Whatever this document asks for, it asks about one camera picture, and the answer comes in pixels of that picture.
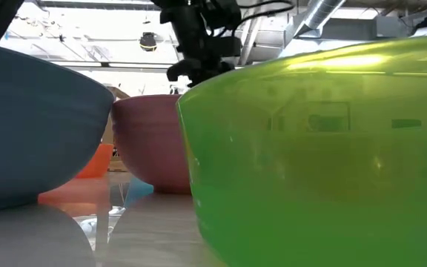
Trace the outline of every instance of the pink bowl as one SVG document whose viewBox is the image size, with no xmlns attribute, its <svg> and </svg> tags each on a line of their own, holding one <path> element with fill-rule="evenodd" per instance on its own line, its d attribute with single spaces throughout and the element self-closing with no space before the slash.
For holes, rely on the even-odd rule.
<svg viewBox="0 0 427 267">
<path fill-rule="evenodd" d="M 161 193 L 190 194 L 176 112 L 180 95 L 135 96 L 115 102 L 115 146 L 126 168 Z"/>
</svg>

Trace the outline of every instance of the ceiling duct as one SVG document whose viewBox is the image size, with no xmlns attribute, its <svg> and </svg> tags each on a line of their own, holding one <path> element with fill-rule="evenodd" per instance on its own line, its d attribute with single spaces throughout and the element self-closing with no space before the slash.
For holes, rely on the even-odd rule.
<svg viewBox="0 0 427 267">
<path fill-rule="evenodd" d="M 303 19 L 295 27 L 293 37 L 316 30 L 324 26 L 332 14 L 338 10 L 346 0 L 311 0 L 308 9 L 303 13 Z"/>
</svg>

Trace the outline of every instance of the green bowl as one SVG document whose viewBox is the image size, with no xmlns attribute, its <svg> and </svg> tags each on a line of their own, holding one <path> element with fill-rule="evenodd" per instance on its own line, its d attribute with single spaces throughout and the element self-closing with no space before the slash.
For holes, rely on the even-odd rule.
<svg viewBox="0 0 427 267">
<path fill-rule="evenodd" d="M 228 266 L 427 266 L 427 37 L 226 73 L 178 112 Z"/>
</svg>

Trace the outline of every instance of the orange bowl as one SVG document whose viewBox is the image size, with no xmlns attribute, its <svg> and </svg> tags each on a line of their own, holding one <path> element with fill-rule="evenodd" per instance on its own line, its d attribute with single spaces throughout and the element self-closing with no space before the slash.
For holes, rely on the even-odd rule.
<svg viewBox="0 0 427 267">
<path fill-rule="evenodd" d="M 76 178 L 103 177 L 113 156 L 113 145 L 100 144 L 89 163 L 77 174 Z"/>
</svg>

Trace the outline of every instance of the table surface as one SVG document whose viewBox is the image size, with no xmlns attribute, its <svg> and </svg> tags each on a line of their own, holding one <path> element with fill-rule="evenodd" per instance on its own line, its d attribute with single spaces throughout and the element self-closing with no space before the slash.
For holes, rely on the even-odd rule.
<svg viewBox="0 0 427 267">
<path fill-rule="evenodd" d="M 0 211 L 0 267 L 220 267 L 192 198 L 150 194 L 130 174 L 73 179 Z"/>
</svg>

